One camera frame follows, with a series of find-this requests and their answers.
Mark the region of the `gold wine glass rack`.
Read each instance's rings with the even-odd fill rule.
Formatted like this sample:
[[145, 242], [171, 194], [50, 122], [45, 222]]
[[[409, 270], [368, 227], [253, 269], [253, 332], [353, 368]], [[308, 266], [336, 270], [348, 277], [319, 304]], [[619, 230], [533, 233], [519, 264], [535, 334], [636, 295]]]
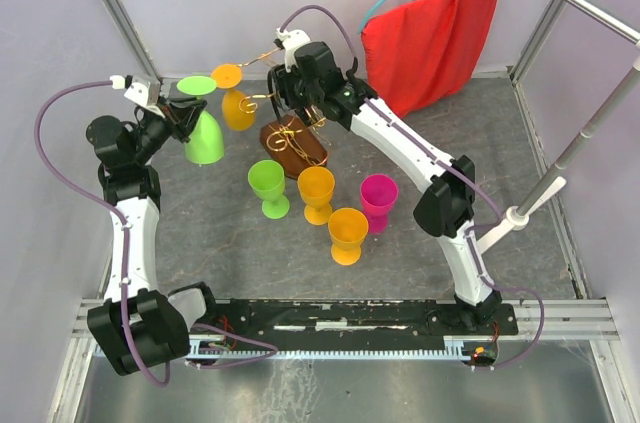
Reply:
[[314, 108], [306, 110], [311, 122], [310, 126], [306, 126], [293, 110], [284, 110], [275, 85], [274, 70], [278, 64], [271, 59], [276, 52], [278, 49], [240, 64], [240, 67], [244, 67], [264, 61], [269, 71], [267, 72], [267, 93], [242, 97], [238, 103], [238, 109], [244, 114], [254, 115], [259, 108], [259, 103], [263, 100], [272, 104], [275, 120], [267, 123], [260, 130], [259, 141], [268, 155], [284, 167], [285, 176], [296, 180], [307, 168], [327, 166], [329, 142], [318, 134], [317, 129], [325, 124], [325, 120], [317, 115]]

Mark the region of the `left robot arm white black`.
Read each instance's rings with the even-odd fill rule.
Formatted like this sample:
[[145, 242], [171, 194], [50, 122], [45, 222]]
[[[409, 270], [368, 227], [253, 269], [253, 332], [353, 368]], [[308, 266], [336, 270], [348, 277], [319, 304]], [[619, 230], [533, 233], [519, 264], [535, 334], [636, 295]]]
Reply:
[[215, 330], [221, 311], [211, 289], [194, 283], [163, 295], [155, 269], [161, 185], [150, 160], [170, 138], [187, 142], [210, 120], [202, 99], [160, 101], [135, 122], [94, 119], [86, 138], [100, 161], [100, 202], [113, 223], [111, 276], [88, 328], [120, 376], [168, 366], [190, 351], [190, 331]]

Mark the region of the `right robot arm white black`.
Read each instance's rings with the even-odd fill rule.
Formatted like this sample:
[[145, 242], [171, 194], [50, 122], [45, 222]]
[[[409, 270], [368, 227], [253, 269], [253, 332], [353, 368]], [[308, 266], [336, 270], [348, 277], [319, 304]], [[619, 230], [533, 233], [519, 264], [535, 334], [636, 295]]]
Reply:
[[489, 327], [502, 302], [476, 239], [473, 204], [475, 165], [429, 144], [404, 123], [355, 71], [342, 71], [324, 42], [279, 37], [284, 61], [268, 73], [274, 110], [289, 109], [305, 125], [317, 108], [328, 120], [363, 138], [393, 161], [421, 193], [413, 217], [437, 239], [454, 278], [459, 325], [478, 334]]

